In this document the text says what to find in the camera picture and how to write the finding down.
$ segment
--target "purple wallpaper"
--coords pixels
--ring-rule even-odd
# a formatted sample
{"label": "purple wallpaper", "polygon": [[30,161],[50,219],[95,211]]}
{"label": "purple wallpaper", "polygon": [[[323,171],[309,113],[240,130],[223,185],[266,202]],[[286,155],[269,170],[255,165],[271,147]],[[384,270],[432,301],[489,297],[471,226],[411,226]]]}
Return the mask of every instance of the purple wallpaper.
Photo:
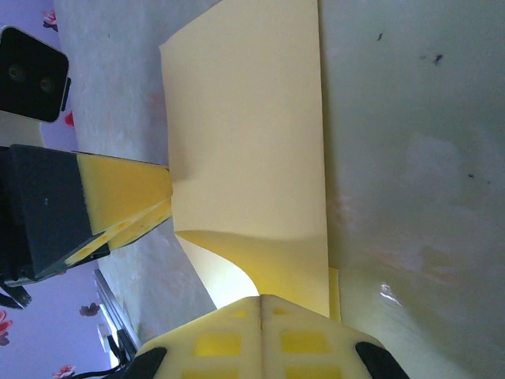
{"label": "purple wallpaper", "polygon": [[[2,1],[0,25],[13,25],[59,48],[58,18],[52,0]],[[70,104],[54,124],[42,124],[47,147],[77,150]],[[110,368],[97,326],[92,262],[65,275],[27,287],[33,297],[26,310],[0,307],[0,377],[5,379],[72,377]]]}

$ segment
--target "camera lens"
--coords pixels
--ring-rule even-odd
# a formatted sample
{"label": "camera lens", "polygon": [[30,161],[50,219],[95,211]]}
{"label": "camera lens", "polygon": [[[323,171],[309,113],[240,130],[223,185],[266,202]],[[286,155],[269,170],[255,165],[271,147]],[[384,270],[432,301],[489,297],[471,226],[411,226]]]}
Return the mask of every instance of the camera lens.
{"label": "camera lens", "polygon": [[9,67],[9,77],[13,81],[23,82],[25,78],[24,69],[19,65],[11,65]]}
{"label": "camera lens", "polygon": [[45,93],[52,93],[54,91],[53,81],[48,77],[44,77],[40,81],[40,89],[42,89]]}

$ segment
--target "camera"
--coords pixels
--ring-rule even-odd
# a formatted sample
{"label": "camera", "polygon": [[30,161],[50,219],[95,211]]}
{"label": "camera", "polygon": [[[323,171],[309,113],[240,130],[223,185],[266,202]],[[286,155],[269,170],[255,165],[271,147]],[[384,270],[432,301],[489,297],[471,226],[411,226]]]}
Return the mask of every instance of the camera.
{"label": "camera", "polygon": [[0,111],[54,122],[69,94],[69,59],[14,27],[0,30]]}

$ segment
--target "yellow paper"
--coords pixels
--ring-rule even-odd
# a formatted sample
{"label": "yellow paper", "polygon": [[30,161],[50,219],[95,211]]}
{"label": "yellow paper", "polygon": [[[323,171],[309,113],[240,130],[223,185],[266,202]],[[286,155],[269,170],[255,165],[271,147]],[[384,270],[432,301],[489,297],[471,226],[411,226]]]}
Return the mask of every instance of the yellow paper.
{"label": "yellow paper", "polygon": [[328,316],[317,0],[224,0],[160,50],[174,228],[211,297],[247,274]]}

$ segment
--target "gray floor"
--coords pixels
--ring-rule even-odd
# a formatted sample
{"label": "gray floor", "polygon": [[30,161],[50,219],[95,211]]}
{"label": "gray floor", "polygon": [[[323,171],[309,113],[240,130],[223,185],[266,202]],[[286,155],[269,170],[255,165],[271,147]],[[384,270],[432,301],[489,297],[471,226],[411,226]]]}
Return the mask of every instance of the gray floor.
{"label": "gray floor", "polygon": [[[215,2],[56,1],[82,151],[167,164],[158,46]],[[171,220],[99,267],[142,341],[215,308]]]}
{"label": "gray floor", "polygon": [[[82,150],[167,163],[158,45],[215,2],[56,0]],[[411,377],[501,377],[505,6],[320,9],[342,321],[379,338]],[[100,268],[142,340],[213,309],[170,222]]]}

